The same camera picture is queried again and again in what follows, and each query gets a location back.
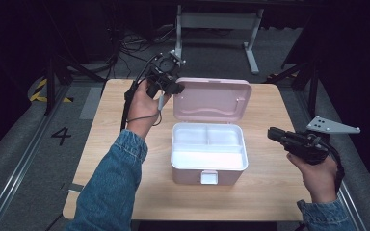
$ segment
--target black strap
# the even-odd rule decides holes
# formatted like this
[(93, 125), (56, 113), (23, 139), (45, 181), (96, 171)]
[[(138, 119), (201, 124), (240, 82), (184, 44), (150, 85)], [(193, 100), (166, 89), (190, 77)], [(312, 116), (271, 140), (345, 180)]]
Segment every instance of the black strap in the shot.
[(300, 226), (297, 229), (295, 229), (294, 231), (302, 231), (304, 229), (305, 229), (305, 224), (301, 223)]
[(124, 94), (125, 103), (124, 110), (122, 111), (120, 131), (125, 129), (127, 124), (128, 112), (130, 111), (131, 102), (133, 101), (134, 93), (137, 90), (138, 85), (137, 81), (133, 81), (130, 89)]
[(322, 145), (330, 151), (330, 153), (332, 154), (332, 158), (337, 163), (337, 174), (335, 175), (335, 192), (338, 193), (342, 179), (345, 176), (345, 170), (341, 163), (341, 157), (339, 152), (331, 144), (323, 142)]

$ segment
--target hand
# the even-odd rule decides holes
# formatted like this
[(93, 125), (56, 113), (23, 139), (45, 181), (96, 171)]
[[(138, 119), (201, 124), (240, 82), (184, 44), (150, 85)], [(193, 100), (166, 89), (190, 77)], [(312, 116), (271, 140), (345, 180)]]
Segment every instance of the hand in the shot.
[[(144, 140), (152, 125), (157, 121), (159, 116), (159, 99), (153, 100), (146, 94), (147, 86), (147, 80), (143, 80), (138, 85), (138, 88), (131, 102), (130, 110), (127, 117), (128, 121), (139, 118), (128, 122), (127, 129), (137, 134)], [(168, 94), (164, 95), (164, 105), (168, 102), (170, 97), (171, 96)]]
[(329, 203), (337, 199), (334, 182), (337, 164), (330, 156), (315, 166), (291, 153), (287, 154), (287, 159), (302, 173), (305, 187), (310, 192), (313, 203)]

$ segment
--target box latch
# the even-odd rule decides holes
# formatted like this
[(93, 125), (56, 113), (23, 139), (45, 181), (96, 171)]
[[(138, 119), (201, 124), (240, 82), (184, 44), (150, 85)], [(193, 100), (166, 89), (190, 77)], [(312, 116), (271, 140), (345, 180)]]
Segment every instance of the box latch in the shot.
[(200, 183), (202, 185), (218, 185), (218, 171), (205, 170), (200, 174)]

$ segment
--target camera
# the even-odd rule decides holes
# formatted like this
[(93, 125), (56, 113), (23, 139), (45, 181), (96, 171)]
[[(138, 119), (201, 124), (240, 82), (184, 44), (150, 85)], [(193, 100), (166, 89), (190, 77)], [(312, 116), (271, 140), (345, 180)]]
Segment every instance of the camera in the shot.
[(157, 60), (157, 64), (149, 68), (146, 75), (149, 83), (146, 91), (148, 96), (153, 98), (158, 90), (162, 90), (167, 94), (181, 93), (184, 87), (177, 84), (176, 80), (182, 64), (185, 64), (185, 61), (177, 57), (174, 51), (169, 52), (166, 56), (161, 56)]

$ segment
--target metal frame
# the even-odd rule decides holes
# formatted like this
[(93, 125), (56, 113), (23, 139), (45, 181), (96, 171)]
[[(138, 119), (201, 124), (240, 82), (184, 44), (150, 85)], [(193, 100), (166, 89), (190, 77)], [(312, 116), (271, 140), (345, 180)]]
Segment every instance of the metal frame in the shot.
[(256, 59), (253, 55), (253, 44), (259, 30), (263, 9), (257, 13), (183, 13), (178, 5), (176, 14), (176, 45), (175, 54), (182, 56), (182, 28), (218, 28), (251, 30), (249, 42), (244, 42), (244, 49), (252, 74), (258, 74)]

